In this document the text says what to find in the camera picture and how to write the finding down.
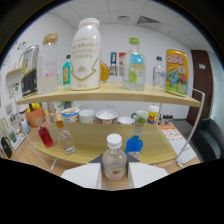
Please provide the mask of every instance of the green bottle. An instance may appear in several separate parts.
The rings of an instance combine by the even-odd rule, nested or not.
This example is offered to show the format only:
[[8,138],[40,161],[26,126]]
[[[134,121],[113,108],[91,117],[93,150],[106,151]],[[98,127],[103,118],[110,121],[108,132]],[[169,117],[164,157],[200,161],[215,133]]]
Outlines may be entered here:
[[67,55],[66,63],[64,64],[62,69],[62,79],[64,86],[71,85],[70,64],[71,64],[71,55]]

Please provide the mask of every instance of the box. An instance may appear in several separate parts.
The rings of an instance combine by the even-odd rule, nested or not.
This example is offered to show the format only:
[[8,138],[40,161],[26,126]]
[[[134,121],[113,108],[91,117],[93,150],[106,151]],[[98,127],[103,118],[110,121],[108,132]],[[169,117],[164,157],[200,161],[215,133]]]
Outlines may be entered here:
[[25,114],[26,114],[27,121],[31,127],[38,127],[38,124],[36,122],[36,119],[38,117],[41,118],[42,122],[45,121],[43,107],[40,107],[30,113],[25,112]]

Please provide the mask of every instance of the wooden shelf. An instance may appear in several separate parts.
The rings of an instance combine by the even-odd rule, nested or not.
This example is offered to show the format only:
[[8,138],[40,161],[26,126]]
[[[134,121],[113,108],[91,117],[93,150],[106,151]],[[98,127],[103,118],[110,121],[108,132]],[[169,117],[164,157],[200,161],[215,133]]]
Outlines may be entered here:
[[12,75],[12,74],[15,74],[15,73],[19,73],[19,74],[20,74],[21,69],[22,69],[22,67],[20,67],[20,68],[15,68],[15,69],[13,69],[13,70],[11,70],[11,71],[8,71],[8,73],[6,74],[6,76],[8,76],[8,75]]
[[122,88],[120,82],[108,82],[100,88],[85,91],[74,91],[69,86],[58,86],[57,90],[48,94],[35,94],[24,97],[17,104],[29,104],[54,101],[137,101],[157,102],[167,104],[187,105],[200,107],[200,102],[189,96],[177,96],[166,92],[164,89],[146,85],[144,91],[130,91]]
[[[82,165],[89,163],[108,149],[107,136],[111,133],[117,133],[122,136],[121,149],[125,150],[126,141],[131,137],[134,128],[133,125],[66,122],[64,123],[64,127],[71,133],[74,140],[76,147],[74,154],[64,154],[63,149],[57,141],[58,129],[55,124],[52,124],[48,129],[54,145],[46,148],[41,139],[39,139],[34,144],[34,147],[49,156]],[[144,145],[138,158],[140,162],[154,164],[176,158],[175,151],[158,125],[145,125],[142,132],[142,141]]]

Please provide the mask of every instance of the ceiling vent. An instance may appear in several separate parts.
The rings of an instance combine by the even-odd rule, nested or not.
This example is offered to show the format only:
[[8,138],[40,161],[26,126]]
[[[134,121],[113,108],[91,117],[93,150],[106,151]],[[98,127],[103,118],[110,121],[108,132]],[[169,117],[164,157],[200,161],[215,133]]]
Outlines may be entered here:
[[118,16],[119,21],[128,21],[129,17],[128,16]]
[[154,19],[141,16],[137,22],[137,25],[145,27],[145,28],[149,28],[152,30],[158,30],[163,24]]

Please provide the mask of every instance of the ceiling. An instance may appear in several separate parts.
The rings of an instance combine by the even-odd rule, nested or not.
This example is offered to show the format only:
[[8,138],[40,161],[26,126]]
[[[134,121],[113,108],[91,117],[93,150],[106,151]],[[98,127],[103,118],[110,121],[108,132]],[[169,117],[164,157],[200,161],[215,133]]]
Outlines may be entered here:
[[152,29],[191,50],[214,53],[194,25],[172,9],[151,0],[72,0],[48,13],[61,17],[75,29],[82,19],[92,17],[99,19],[100,24],[128,24]]

